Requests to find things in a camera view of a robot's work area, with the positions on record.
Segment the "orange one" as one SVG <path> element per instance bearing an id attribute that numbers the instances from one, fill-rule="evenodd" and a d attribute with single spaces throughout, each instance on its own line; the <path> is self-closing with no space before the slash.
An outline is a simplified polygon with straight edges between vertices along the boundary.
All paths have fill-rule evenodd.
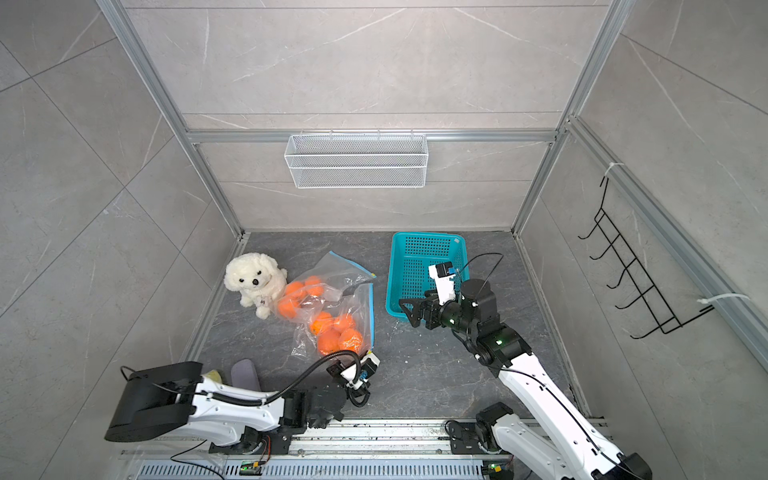
<path id="1" fill-rule="evenodd" d="M 337 345 L 340 350 L 354 351 L 358 355 L 365 350 L 363 335 L 354 328 L 344 330 L 338 337 Z"/>

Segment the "orange three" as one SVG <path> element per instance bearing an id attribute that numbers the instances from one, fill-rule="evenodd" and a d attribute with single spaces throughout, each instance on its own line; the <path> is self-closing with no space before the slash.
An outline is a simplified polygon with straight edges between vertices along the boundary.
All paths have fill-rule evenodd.
<path id="1" fill-rule="evenodd" d="M 349 329 L 356 329 L 356 320 L 351 314 L 342 313 L 334 319 L 333 328 L 339 333 Z"/>

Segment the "orange four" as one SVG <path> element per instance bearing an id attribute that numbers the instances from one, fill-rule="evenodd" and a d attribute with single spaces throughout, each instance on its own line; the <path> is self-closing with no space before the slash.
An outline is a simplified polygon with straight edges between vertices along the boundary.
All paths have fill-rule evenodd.
<path id="1" fill-rule="evenodd" d="M 319 336 L 334 327 L 335 318 L 326 311 L 321 311 L 311 322 L 310 332 Z"/>

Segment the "clear zip-top bag blue seal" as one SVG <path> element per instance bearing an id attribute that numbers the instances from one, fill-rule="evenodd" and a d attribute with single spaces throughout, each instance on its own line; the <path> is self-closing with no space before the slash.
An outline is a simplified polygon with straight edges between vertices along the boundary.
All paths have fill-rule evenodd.
<path id="1" fill-rule="evenodd" d="M 317 336 L 310 332 L 310 324 L 321 312 L 326 311 L 334 318 L 342 313 L 351 314 L 364 339 L 365 355 L 374 347 L 374 286 L 376 275 L 337 253 L 326 253 L 317 264 L 299 275 L 293 281 L 309 276 L 320 277 L 325 284 L 322 297 L 306 295 L 299 302 L 297 316 L 293 320 L 282 318 L 295 326 L 291 355 L 300 359 L 316 359 L 321 355 L 317 350 Z"/>

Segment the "orange two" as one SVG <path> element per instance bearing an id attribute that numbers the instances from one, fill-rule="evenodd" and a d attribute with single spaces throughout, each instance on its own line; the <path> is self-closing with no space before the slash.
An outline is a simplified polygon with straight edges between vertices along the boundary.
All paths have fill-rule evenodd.
<path id="1" fill-rule="evenodd" d="M 321 356 L 326 356 L 340 350 L 340 332 L 335 329 L 327 330 L 317 336 L 317 350 Z"/>

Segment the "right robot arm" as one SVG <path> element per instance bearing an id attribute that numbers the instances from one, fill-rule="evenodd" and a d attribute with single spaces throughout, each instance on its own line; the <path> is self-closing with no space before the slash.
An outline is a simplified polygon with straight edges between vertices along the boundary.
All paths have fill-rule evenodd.
<path id="1" fill-rule="evenodd" d="M 537 434 L 513 410 L 497 403 L 476 417 L 480 445 L 508 452 L 541 479 L 650 479 L 637 453 L 625 454 L 600 433 L 546 373 L 530 345 L 502 321 L 489 282 L 450 278 L 421 298 L 402 299 L 414 327 L 448 328 L 527 408 L 543 429 Z"/>

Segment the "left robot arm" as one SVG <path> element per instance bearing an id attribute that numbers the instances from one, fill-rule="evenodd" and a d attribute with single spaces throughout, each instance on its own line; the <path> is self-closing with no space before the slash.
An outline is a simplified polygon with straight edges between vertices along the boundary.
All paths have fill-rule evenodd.
<path id="1" fill-rule="evenodd" d="M 176 433 L 243 449 L 257 444 L 262 432 L 325 428 L 343 419 L 346 401 L 338 383 L 284 393 L 224 385 L 204 376 L 199 362 L 130 370 L 104 439 L 134 443 Z"/>

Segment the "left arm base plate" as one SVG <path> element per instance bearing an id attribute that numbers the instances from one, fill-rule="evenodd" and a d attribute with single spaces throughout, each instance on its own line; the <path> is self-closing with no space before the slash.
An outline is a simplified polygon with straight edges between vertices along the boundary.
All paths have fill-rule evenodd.
<path id="1" fill-rule="evenodd" d="M 246 427 L 238 443 L 224 447 L 211 443 L 208 452 L 223 455 L 287 455 L 295 434 L 295 429 L 285 426 L 268 432 Z"/>

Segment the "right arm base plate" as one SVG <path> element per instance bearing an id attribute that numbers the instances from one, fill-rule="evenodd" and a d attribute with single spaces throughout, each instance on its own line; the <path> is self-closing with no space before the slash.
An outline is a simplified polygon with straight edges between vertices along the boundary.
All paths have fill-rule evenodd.
<path id="1" fill-rule="evenodd" d="M 444 431 L 449 437 L 452 454 L 498 454 L 500 449 L 492 429 L 486 422 L 447 420 Z"/>

